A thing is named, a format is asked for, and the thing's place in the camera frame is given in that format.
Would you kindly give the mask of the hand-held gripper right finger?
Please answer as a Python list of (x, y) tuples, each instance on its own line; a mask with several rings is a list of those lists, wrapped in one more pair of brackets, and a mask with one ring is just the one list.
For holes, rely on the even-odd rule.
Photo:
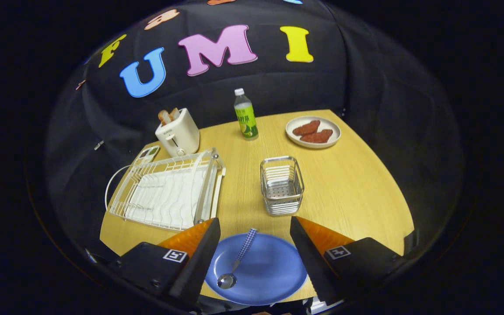
[(318, 299), (327, 304), (375, 291), (407, 262), (374, 238), (354, 241), (302, 217), (291, 218), (290, 235)]

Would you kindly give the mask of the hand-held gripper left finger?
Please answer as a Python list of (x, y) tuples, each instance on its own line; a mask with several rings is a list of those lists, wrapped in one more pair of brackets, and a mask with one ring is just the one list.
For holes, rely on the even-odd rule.
[(195, 307), (221, 235), (218, 218), (158, 245), (140, 242), (112, 261), (112, 271), (169, 307)]

